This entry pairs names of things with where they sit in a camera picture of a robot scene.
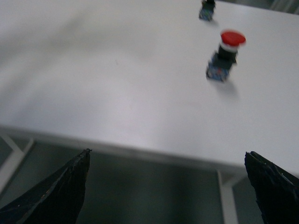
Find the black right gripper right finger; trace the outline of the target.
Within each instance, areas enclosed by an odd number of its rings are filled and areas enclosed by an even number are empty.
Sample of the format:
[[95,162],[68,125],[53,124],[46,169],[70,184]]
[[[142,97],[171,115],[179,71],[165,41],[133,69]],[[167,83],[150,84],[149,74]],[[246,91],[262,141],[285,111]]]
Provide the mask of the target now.
[[265,224],[299,222],[299,179],[252,151],[245,167]]

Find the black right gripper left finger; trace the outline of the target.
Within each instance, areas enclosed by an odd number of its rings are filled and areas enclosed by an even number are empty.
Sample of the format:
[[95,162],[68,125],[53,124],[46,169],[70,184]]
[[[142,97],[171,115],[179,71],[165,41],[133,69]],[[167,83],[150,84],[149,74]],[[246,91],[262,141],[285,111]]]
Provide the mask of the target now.
[[0,210],[2,224],[74,224],[85,199],[90,167],[85,149]]

